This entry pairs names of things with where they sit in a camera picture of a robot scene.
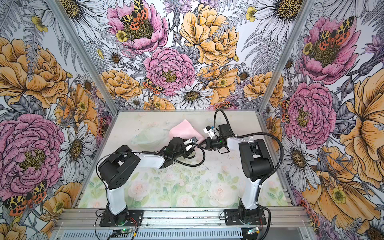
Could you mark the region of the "purple wrapping paper sheet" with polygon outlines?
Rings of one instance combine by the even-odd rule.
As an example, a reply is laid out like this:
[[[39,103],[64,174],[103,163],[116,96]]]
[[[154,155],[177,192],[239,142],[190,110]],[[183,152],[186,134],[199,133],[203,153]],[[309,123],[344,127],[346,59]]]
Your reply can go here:
[[[203,136],[187,120],[183,120],[169,131],[169,138],[172,139],[173,137],[187,140],[196,137],[197,143],[201,143],[204,140]]]

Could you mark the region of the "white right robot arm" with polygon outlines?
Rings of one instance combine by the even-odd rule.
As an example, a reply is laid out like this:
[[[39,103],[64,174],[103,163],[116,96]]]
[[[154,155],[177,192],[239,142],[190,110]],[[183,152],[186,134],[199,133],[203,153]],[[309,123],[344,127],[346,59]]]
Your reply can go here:
[[[253,217],[260,213],[259,195],[262,179],[274,169],[270,153],[263,139],[254,136],[240,138],[230,132],[227,124],[220,125],[218,130],[207,126],[204,133],[208,135],[205,140],[205,149],[219,151],[224,148],[227,152],[234,152],[240,157],[242,170],[248,182],[239,203],[241,218]]]

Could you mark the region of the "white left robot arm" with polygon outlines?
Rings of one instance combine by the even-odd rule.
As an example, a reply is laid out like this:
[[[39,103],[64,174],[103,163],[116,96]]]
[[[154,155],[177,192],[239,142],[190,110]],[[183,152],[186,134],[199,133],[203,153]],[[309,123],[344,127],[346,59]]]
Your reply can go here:
[[[185,140],[172,138],[157,152],[135,152],[122,145],[112,154],[99,160],[97,174],[104,183],[107,195],[107,213],[113,217],[128,217],[124,185],[138,168],[165,169],[175,163],[185,167],[199,167],[206,160],[205,150],[193,137]]]

